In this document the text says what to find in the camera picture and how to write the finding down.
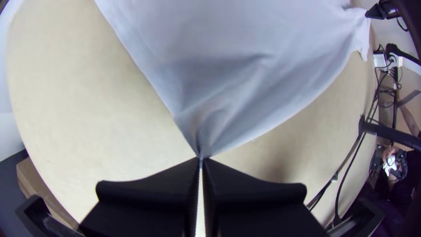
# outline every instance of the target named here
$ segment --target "white cloth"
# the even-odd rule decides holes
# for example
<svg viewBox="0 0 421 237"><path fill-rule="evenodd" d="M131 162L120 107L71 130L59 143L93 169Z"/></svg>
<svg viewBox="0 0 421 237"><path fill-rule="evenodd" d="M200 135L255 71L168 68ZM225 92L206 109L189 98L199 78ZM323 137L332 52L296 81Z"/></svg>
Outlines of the white cloth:
<svg viewBox="0 0 421 237"><path fill-rule="evenodd" d="M367 60L366 10L333 0L96 3L202 157L291 118L351 52Z"/></svg>
<svg viewBox="0 0 421 237"><path fill-rule="evenodd" d="M7 32L23 0L9 0L0 14L0 161L25 147L14 120L6 83Z"/></svg>

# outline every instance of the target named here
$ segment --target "black cable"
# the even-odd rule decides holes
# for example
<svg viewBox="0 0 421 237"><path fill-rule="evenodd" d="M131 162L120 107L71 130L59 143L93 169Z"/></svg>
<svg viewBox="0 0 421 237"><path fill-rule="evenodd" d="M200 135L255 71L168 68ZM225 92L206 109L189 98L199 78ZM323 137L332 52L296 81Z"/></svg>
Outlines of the black cable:
<svg viewBox="0 0 421 237"><path fill-rule="evenodd" d="M378 69L378 68L387 68L387 67L389 67L390 65L392 64L392 62L390 62L386 67L377 67L377 68L375 68L375 73L376 73L376 79L377 79L377 88L376 88L376 92L375 92L375 94L374 94L374 96L373 96L373 101L372 101L372 103L371 103L371 107L370 107L370 111L368 112L368 114L367 114L367 118L366 118L366 122L372 122L372 121L374 121L374 122L377 122L378 124L381 124L379 121L377 121L377 120L375 120L374 119L374 116L375 116L375 114L376 114L376 111L377 111L377 108L380 106L380 107L382 107L381 105L379 105L379 94L380 93L387 93L387 94L389 94L389 92L394 92L394 90L380 90L380 86L381 86L381 84L383 83L383 80L386 78L386 76L388 75L387 73L385 73L384 75L383 75L383 77L380 79L380 81L379 81L379 79L378 79L378 74L377 74L377 71L376 71L376 69ZM346 156L346 158L345 158L345 160L344 160L344 162L346 162L348 159L349 159L349 157L351 156L351 154L352 154L352 151L354 150L354 148L355 148L355 145L357 144L357 142L358 142L358 147L356 148L356 150L355 150L355 152L353 153L354 155L353 155L353 157L352 157L352 159L351 159L351 161L350 161L350 163L349 163L349 165L348 165L348 168L346 169L346 171L345 171L345 174L344 174L344 176L342 177L342 181L341 181L341 184L339 185L339 189L338 189L338 192L336 193L336 200L335 200L335 217L334 217L334 221L333 221L333 223L334 223L334 225L336 225L336 224L338 224L340 221L341 221L341 218L339 218L339 196L340 196L340 192L341 192L341 189L342 189L342 186L343 186L343 184L344 184L344 182L345 182L345 178L346 178L346 176L347 176L347 174L348 174L348 172L349 172L349 170L350 170L350 168L351 168L351 166L352 166L352 164L353 164L353 162L354 162L354 160L355 160L355 157L357 156L357 153L358 153L358 151L359 151L359 149L360 149L360 147L361 147L361 144L362 144L362 141L364 140L364 138L365 138L365 135L366 135L366 133L365 132L363 132L362 134L361 134L361 136L359 136L356 140L355 140L355 142L354 142L354 145L353 145L353 147L351 148L351 150L349 151L349 153L348 153L348 155ZM340 170L342 169L342 167L340 167L337 171L336 171L336 173L334 174L334 176L337 176L338 174L339 174L339 172L340 172ZM322 190L320 190L320 192L316 195L316 201L315 201L315 203L309 208L309 210L310 211L312 211L313 209L314 209L314 207L317 205L317 203L321 200L321 198L322 198L322 196L325 194L325 191L327 190L327 188L330 186L330 184L332 183L332 180L333 180L333 178L322 188Z"/></svg>
<svg viewBox="0 0 421 237"><path fill-rule="evenodd" d="M339 185L338 192L336 193L336 199L335 199L335 217L333 218L333 225L334 226L336 226L337 224L339 224L341 222L341 218L339 217L339 195L341 193L342 185L345 182L346 175L348 174L348 172L349 172L349 170L351 168L351 165L352 165L352 163L354 162L354 160L355 160L355 158L357 156L358 150L360 149L361 144L363 143L363 140L364 140L366 134L367 134L366 132L363 133L363 136L362 136L362 138L360 140L360 143L358 144L358 147L357 147L357 149L354 152L354 156L352 157L351 162L348 165L348 168L346 169L345 174L343 175L341 184Z"/></svg>
<svg viewBox="0 0 421 237"><path fill-rule="evenodd" d="M398 22L399 27L400 27L403 31L405 31L405 32L408 32L408 31L409 31L408 27L407 27L406 29L404 29L404 28L403 28L403 26L400 24L399 17L397 17L397 18L396 18L396 21Z"/></svg>

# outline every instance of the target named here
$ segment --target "wall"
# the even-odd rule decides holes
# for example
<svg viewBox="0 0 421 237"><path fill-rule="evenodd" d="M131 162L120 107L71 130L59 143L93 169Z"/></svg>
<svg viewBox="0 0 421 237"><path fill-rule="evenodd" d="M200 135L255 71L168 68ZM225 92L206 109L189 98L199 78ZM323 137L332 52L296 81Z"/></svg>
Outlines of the wall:
<svg viewBox="0 0 421 237"><path fill-rule="evenodd" d="M370 9L378 0L360 0L360 5L365 9ZM399 18L400 23L405 28L405 23L402 18ZM396 44L402 51L409 53L410 55L418 58L417 51L415 50L414 43L409 32L403 31L396 22L396 19L391 20L371 20L371 25L376 34L376 42L383 46L388 43ZM413 90L421 90L421 76L414 73L413 71L403 68L402 71L399 69L399 74L403 72L402 77L402 90L400 97L404 98ZM418 127L421 127L421 95L418 95L409 103L406 107L411 111L415 120L418 123ZM402 117L402 113L398 110L396 128L406 133L410 133L409 129Z"/></svg>
<svg viewBox="0 0 421 237"><path fill-rule="evenodd" d="M7 29L22 0L0 1L0 161L24 149L16 127L6 83L5 51Z"/></svg>

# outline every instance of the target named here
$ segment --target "black wire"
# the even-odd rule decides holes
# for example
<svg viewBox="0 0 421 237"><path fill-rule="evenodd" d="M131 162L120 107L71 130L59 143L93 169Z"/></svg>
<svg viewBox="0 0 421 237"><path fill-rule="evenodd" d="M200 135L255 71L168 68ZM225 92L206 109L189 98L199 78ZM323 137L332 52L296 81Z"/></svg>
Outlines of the black wire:
<svg viewBox="0 0 421 237"><path fill-rule="evenodd" d="M376 69L378 69L378 68L375 68L375 73L376 73L376 79L377 79L377 89L376 89L376 93L375 93L375 95L373 96L373 101L372 101L372 103L371 103L371 107L370 107L370 111L368 112L368 114L367 114L367 119L366 119L366 122L372 122L372 121L374 121L374 122L377 122L378 124L380 124L380 125L383 125L383 124L381 124L379 121L377 121L377 120L375 120L374 119L374 116L375 116L375 114L376 114L376 111L377 111L377 108L380 106L380 107L383 107L383 106L381 106L380 104L379 104L379 95L380 95L380 93L387 93L387 94L389 94L389 95L391 95L390 94L390 92L393 92L394 93L394 91L395 90L380 90L380 86L381 86L381 84L383 83L383 80L386 78L386 76L388 75L387 73L385 73L384 75L383 75L383 77L380 79L380 81L379 81L379 79L378 79L378 74L377 74L377 71L376 71ZM351 159L351 161L350 161L350 163L349 163L349 165L348 165L348 168L346 169L346 171L345 171L345 174L344 174L344 176L342 177L342 181L341 181L341 184L339 185L339 189L338 189L338 192L336 193L336 200L335 200L335 217L334 217L334 220L333 220L333 224L334 225L336 225L338 222L340 222L341 221L341 218L339 217L339 196L340 196L340 192L341 192L341 189L342 189L342 186L343 186L343 184L344 184L344 182L345 182L345 178L346 178L346 176L348 175L348 172L349 172L349 170L350 170L350 168L351 168L351 166L352 166L352 164L353 164L353 162L354 162L354 160L355 160L355 157L357 156L357 153L358 153L358 151L359 151L359 149L360 149L360 147L361 147L361 144L362 144L362 142L363 142L363 140L364 140L364 138L365 138L365 135L366 135L366 132L363 132L363 134L362 134L362 137L361 137L361 139L360 139L360 141L359 141L359 143L358 143L358 147L356 148L356 150L355 150L355 152L354 152L354 155L353 155L353 157L352 157L352 159ZM352 154L351 153L352 152L352 150L350 150L350 152L348 153L348 155L347 155L347 157L345 158L345 160L347 160L348 159L348 157ZM338 175L338 173L339 173L339 171L340 171L340 168L336 171L336 173L335 173L335 175ZM316 195L316 197L318 197L317 198L317 200L316 200L316 202L311 206L311 208L309 209L310 211L312 211L314 208L315 208L315 206L317 205L317 203L321 200L321 198L322 198L322 196L325 194L325 191L327 190L327 188L329 187L329 185L332 183L332 180L330 180L324 187L323 187L323 189Z"/></svg>
<svg viewBox="0 0 421 237"><path fill-rule="evenodd" d="M321 197L325 194L326 190L328 189L329 185L332 183L332 181L330 180L329 183L327 183L323 189L317 194L317 196L319 196L319 198L317 199L317 201L311 206L311 208L309 209L309 211L312 211L314 209L314 207L317 205L317 203L319 203L319 201L321 200Z"/></svg>
<svg viewBox="0 0 421 237"><path fill-rule="evenodd" d="M378 98L379 98L379 94L380 94L380 86L381 86L383 80L385 79L386 75L387 74L383 75L382 79L377 84L377 91L376 91L376 94L374 95L373 102L371 103L370 111L367 114L367 120L366 120L367 122L372 122L374 120L374 116L375 116L376 111L377 111L377 108L379 106L379 99ZM373 111L373 114L371 114L371 111L373 109L373 105L374 105L375 102L377 102L377 103L376 103L375 109ZM343 186L343 184L345 182L345 178L348 175L349 170L351 169L351 166L352 166L352 164L353 164L353 162L354 162L354 160L355 160L355 158L356 158L356 156L358 154L358 151L359 151L359 149L361 147L361 144L363 143L363 140L364 140L366 134L367 134L366 132L363 132L362 137L360 139L360 142L358 144L358 147L355 150L354 155L353 155L353 157L352 157L352 159L350 161L350 164L348 165L348 168L346 169L345 174L342 177L341 184L339 185L338 192L336 193L336 199L335 199L335 217L333 218L333 222L332 222L333 225L337 225L341 221L341 218L339 217L339 196L340 196L340 193L341 193L341 190L342 190L342 186Z"/></svg>
<svg viewBox="0 0 421 237"><path fill-rule="evenodd" d="M403 31L405 31L405 32L408 32L408 31L409 31L409 30L408 30L408 27L407 27L406 29L404 29L404 28L403 28L403 26L400 24L400 22L399 22L399 17L397 17L397 18L396 18L396 21L398 22L399 27L400 27Z"/></svg>
<svg viewBox="0 0 421 237"><path fill-rule="evenodd" d="M357 156L358 150L360 149L361 144L363 143L363 140L364 140L366 134L367 133L365 133L365 132L363 133L363 136L362 136L362 138L360 140L360 143L358 144L358 147L357 147L357 149L354 152L354 156L352 157L351 162L348 165L348 168L346 169L345 174L343 175L341 184L339 185L338 192L336 193L336 199L335 199L335 217L333 219L333 225L337 225L341 221L341 218L339 217L339 211L338 211L338 209L339 209L339 195L341 193L342 185L345 182L346 175L348 174L348 172L349 172L349 170L351 168L351 165L354 162L355 157Z"/></svg>

